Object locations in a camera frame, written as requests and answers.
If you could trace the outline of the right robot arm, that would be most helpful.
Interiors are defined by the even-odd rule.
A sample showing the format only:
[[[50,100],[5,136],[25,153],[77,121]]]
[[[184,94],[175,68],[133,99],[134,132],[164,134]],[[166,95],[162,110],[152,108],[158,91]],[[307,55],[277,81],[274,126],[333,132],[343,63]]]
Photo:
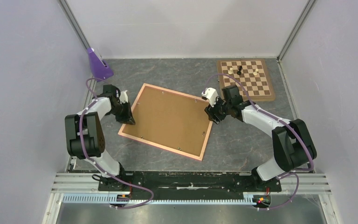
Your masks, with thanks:
[[[301,170],[306,163],[310,169],[313,168],[317,151],[303,120],[283,119],[251,100],[245,101],[236,85],[223,88],[222,98],[214,88],[205,89],[201,95],[203,100],[209,102],[205,112],[210,121],[218,124],[230,115],[271,137],[272,158],[251,171],[250,183],[255,190],[265,189],[273,178]]]

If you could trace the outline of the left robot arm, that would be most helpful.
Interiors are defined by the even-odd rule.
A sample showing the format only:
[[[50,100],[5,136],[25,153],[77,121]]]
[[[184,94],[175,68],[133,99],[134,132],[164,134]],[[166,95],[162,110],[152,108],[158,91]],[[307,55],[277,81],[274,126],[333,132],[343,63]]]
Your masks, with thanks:
[[[116,190],[123,190],[128,183],[123,175],[124,169],[105,150],[101,119],[107,115],[115,116],[120,124],[136,123],[127,91],[120,91],[111,84],[104,85],[102,93],[82,111],[65,117],[67,151],[70,156],[85,160],[95,167],[100,173],[95,176],[98,181],[110,184]]]

